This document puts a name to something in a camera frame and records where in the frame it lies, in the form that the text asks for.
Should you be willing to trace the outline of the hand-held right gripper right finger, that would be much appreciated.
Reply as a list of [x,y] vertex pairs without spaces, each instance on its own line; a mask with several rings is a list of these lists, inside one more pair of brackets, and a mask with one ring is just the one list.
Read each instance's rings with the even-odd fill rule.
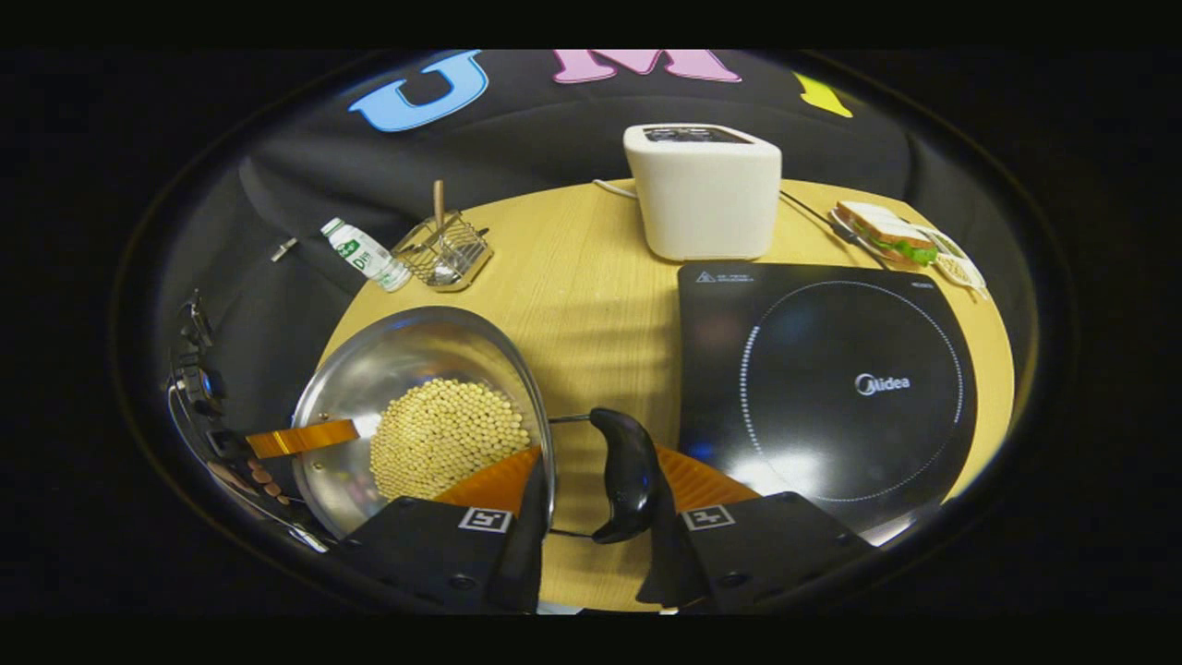
[[794,491],[760,495],[688,455],[634,463],[651,565],[638,600],[682,613],[753,613],[810,594],[878,548]]

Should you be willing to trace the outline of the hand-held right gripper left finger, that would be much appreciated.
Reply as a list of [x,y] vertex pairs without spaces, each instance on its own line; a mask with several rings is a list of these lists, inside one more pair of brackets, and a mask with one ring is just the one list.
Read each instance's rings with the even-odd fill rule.
[[440,613],[532,614],[548,482],[539,449],[512,454],[435,501],[397,498],[344,537],[342,563]]

